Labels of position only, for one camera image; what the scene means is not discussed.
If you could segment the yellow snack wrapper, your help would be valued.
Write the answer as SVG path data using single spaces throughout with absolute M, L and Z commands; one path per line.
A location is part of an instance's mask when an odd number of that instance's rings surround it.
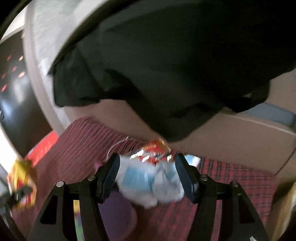
M 21 188 L 28 186 L 32 189 L 20 199 L 16 209 L 26 209 L 35 205 L 37 195 L 37 176 L 36 170 L 30 160 L 16 159 L 12 168 L 6 177 L 10 192 L 16 192 Z

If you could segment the white blue wrapper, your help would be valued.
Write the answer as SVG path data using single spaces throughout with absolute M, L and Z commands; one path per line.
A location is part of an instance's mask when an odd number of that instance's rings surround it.
M 175 162 L 161 161 L 154 165 L 120 156 L 116 183 L 125 198 L 144 208 L 177 202 L 184 197 Z

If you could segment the red foil snack wrapper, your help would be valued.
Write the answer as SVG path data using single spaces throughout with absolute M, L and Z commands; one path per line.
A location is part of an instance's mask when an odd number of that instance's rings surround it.
M 139 150 L 131 152 L 128 156 L 130 160 L 153 165 L 159 162 L 174 162 L 170 147 L 161 138 L 143 145 Z

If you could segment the trash bin with beige liner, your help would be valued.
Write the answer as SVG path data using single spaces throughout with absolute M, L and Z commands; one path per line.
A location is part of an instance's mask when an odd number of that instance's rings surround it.
M 266 223 L 269 240 L 295 240 L 295 182 L 277 190 Z

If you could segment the pink purple paper cup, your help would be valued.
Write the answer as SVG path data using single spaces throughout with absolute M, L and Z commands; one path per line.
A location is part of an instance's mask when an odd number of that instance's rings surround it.
M 137 214 L 121 193 L 112 192 L 104 204 L 98 206 L 110 240 L 125 240 L 135 229 Z

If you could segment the black hanging garment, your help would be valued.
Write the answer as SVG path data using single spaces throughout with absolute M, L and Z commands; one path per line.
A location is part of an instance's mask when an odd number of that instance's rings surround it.
M 295 1 L 108 1 L 49 72 L 57 106 L 124 100 L 174 142 L 294 68 Z

